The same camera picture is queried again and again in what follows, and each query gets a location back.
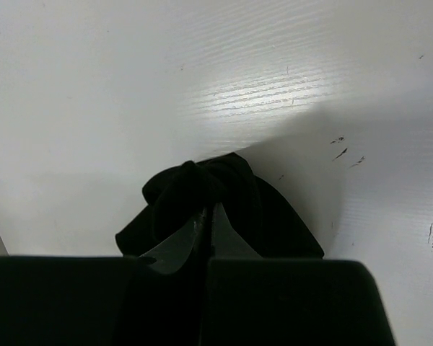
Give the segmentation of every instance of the crumpled black cloth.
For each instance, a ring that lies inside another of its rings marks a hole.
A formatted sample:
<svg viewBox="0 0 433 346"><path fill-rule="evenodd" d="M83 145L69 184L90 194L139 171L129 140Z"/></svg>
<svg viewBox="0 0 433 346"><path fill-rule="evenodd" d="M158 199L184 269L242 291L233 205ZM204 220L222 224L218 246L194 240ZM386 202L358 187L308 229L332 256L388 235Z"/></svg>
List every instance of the crumpled black cloth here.
<svg viewBox="0 0 433 346"><path fill-rule="evenodd" d="M124 255L148 252L194 213L221 202L233 229L259 255L324 256L286 199L235 153L166 169L143 186L143 196L148 206L115 235Z"/></svg>

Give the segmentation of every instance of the black object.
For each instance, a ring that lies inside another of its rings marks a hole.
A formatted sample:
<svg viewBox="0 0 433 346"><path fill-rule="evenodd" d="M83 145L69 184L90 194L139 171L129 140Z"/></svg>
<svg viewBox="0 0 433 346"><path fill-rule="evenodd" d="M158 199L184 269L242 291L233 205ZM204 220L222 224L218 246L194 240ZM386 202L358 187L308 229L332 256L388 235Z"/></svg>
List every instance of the black object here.
<svg viewBox="0 0 433 346"><path fill-rule="evenodd" d="M394 345L359 263L263 259L224 207L140 258L0 257L0 345Z"/></svg>
<svg viewBox="0 0 433 346"><path fill-rule="evenodd" d="M148 206L115 236L140 256L196 212L222 203L233 229L262 257L322 258L324 251L291 205L235 153L166 169L143 187Z"/></svg>

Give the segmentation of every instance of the black cloth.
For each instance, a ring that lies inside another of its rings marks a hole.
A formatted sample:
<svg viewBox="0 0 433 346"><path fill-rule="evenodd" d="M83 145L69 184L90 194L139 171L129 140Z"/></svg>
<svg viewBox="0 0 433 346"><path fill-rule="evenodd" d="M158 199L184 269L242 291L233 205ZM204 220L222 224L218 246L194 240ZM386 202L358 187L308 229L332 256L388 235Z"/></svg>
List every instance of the black cloth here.
<svg viewBox="0 0 433 346"><path fill-rule="evenodd" d="M142 192L148 206L115 235L124 255L142 255L184 226L194 213L221 202L233 229L259 255L324 256L286 199L235 153L166 169L151 178Z"/></svg>

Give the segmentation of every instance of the black scratch mark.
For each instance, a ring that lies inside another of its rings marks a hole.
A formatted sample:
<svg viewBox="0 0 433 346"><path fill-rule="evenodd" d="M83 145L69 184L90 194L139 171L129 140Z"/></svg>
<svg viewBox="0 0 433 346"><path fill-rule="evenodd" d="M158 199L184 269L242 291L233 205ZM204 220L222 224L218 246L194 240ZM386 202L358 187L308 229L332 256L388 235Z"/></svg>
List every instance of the black scratch mark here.
<svg viewBox="0 0 433 346"><path fill-rule="evenodd" d="M357 163L353 164L352 166L348 167L348 169L353 168L355 166L358 166L366 159L366 156L363 156Z"/></svg>
<svg viewBox="0 0 433 346"><path fill-rule="evenodd" d="M430 225L430 234L428 235L428 241L427 241L427 244L430 243L430 238L432 237L432 230L433 230L433 223Z"/></svg>
<svg viewBox="0 0 433 346"><path fill-rule="evenodd" d="M333 141L331 141L331 144L340 143L340 142L343 142L344 140L345 140L345 136L341 136L341 137L338 137L337 139L334 139Z"/></svg>
<svg viewBox="0 0 433 346"><path fill-rule="evenodd" d="M332 161L337 160L339 157L342 157L346 152L348 151L348 148L345 148L339 155L337 155Z"/></svg>

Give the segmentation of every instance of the black fabric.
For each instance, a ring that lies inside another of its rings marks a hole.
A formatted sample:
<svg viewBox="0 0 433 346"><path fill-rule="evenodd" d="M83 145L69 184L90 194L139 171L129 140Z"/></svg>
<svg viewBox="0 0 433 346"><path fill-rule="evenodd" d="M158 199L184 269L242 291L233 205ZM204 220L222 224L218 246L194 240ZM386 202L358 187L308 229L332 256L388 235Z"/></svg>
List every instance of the black fabric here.
<svg viewBox="0 0 433 346"><path fill-rule="evenodd" d="M115 235L124 255L140 256L196 212L222 202L233 229L263 257L314 257L324 252L291 205L256 177L237 154L188 161L143 187L148 206Z"/></svg>

